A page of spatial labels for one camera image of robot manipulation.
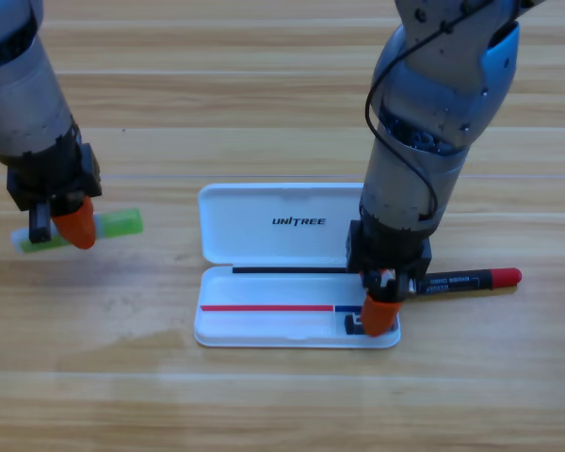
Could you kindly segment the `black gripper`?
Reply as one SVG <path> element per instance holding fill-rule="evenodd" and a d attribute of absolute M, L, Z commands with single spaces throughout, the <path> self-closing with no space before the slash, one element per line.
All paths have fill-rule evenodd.
<path fill-rule="evenodd" d="M 395 324 L 401 303 L 425 277 L 431 261 L 430 229 L 396 230 L 372 218 L 352 220 L 346 243 L 346 269 L 361 275 L 366 297 L 361 310 L 364 333 L 379 337 Z"/>
<path fill-rule="evenodd" d="M 31 141 L 17 138 L 5 153 L 8 193 L 28 213 L 28 239 L 47 243 L 55 227 L 70 244 L 88 250 L 96 241 L 91 199 L 102 194 L 95 154 L 77 126 L 38 144 L 34 150 Z"/>

